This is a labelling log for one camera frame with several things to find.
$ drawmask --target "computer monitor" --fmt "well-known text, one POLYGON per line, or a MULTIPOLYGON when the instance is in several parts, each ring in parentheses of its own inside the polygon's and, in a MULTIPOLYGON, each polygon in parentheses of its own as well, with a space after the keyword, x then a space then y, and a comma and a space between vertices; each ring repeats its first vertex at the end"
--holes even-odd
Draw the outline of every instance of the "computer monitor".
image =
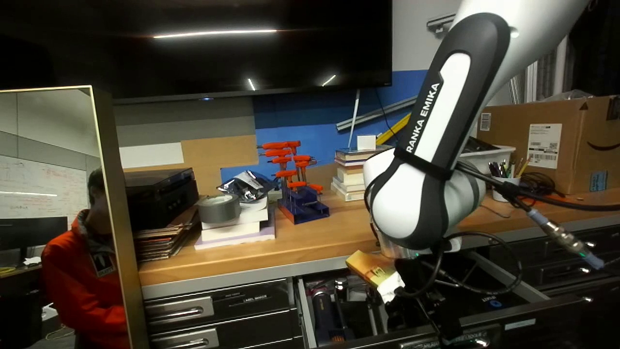
POLYGON ((67 231, 67 217, 0 219, 0 250, 20 250, 20 261, 28 247, 46 245, 67 231))

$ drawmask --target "orange jacket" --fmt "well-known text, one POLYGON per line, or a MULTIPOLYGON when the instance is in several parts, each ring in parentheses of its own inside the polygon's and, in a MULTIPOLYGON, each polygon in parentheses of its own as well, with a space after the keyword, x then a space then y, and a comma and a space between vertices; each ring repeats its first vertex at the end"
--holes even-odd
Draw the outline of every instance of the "orange jacket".
POLYGON ((60 321, 91 343, 90 347, 129 348, 116 257, 90 252, 79 217, 71 230, 43 250, 45 291, 60 321))

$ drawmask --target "workbench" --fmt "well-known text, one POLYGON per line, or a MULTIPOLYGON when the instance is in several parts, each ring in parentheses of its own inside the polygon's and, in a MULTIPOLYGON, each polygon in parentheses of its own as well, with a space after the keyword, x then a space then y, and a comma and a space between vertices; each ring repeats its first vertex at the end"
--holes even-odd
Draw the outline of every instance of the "workbench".
MULTIPOLYGON (((565 199, 582 204, 616 204, 620 189, 573 195, 565 199)), ((190 239, 178 255, 168 260, 147 262, 139 267, 145 300, 240 284, 287 278, 345 268, 345 260, 356 250, 377 251, 363 201, 343 202, 329 192, 322 201, 330 207, 326 219, 293 225, 276 210, 276 239, 196 251, 190 239)), ((522 210, 486 197, 459 225, 460 231, 476 230, 497 234, 512 242, 544 233, 522 210), (497 211, 500 217, 491 210, 497 211)), ((544 203, 535 208, 548 218, 576 231, 620 224, 618 212, 585 212, 544 203)), ((484 238, 466 237, 462 249, 486 246, 484 238)))

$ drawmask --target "person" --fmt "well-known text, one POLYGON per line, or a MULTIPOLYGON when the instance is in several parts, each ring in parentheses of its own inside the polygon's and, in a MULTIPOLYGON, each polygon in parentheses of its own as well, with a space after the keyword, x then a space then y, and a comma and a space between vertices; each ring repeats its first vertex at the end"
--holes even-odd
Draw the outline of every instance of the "person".
POLYGON ((102 170, 87 183, 90 209, 41 255, 45 291, 81 348, 130 347, 102 170))

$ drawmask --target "duct tape roll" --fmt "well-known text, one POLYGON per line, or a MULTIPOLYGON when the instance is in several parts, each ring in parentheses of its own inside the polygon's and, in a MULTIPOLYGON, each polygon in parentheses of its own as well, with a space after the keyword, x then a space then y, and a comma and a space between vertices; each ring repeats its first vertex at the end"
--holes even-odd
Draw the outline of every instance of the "duct tape roll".
POLYGON ((241 206, 239 196, 225 194, 208 196, 198 202, 198 214, 204 223, 222 223, 239 217, 241 206))

